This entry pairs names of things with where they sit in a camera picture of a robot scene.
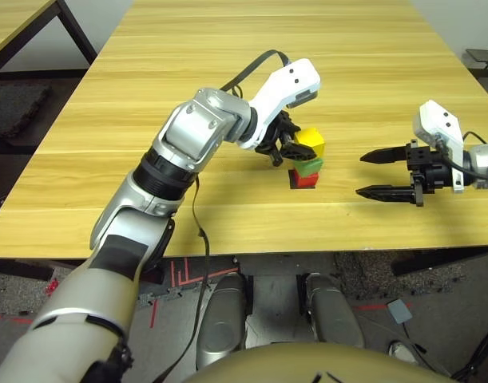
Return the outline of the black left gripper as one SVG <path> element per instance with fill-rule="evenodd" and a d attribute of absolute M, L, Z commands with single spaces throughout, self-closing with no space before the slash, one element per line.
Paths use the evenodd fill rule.
<path fill-rule="evenodd" d="M 255 152 L 267 156 L 274 167 L 279 167 L 284 158 L 295 161 L 313 160 L 314 149 L 293 140 L 299 130 L 300 127 L 292 122 L 288 113 L 279 113 L 267 127 Z"/>

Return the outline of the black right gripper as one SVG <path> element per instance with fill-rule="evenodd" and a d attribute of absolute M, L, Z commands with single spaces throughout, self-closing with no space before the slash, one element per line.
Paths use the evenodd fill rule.
<path fill-rule="evenodd" d="M 424 194 L 434 194 L 436 189 L 453 185 L 451 167 L 444 163 L 442 155 L 428 146 L 419 147 L 416 139 L 406 146 L 367 152 L 359 160 L 372 164 L 406 161 L 407 169 L 411 173 L 411 187 L 371 185 L 355 191 L 357 195 L 367 199 L 380 202 L 413 202 L 417 207 L 422 207 Z"/>

